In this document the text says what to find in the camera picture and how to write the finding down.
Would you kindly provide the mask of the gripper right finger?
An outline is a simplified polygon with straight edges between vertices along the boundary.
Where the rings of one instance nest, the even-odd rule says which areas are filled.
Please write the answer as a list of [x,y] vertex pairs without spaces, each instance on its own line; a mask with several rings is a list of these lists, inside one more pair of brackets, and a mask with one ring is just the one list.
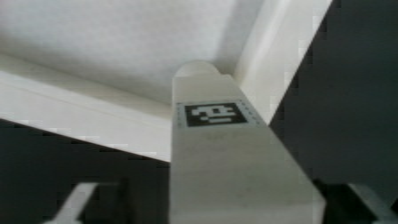
[[398,224],[398,199],[387,204],[362,184],[313,183],[327,201],[322,224]]

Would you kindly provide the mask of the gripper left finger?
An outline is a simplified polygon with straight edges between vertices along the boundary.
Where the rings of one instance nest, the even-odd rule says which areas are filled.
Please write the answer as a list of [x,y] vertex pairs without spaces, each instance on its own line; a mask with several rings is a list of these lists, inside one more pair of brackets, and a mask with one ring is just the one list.
[[80,182],[43,224],[128,224],[123,190],[117,182]]

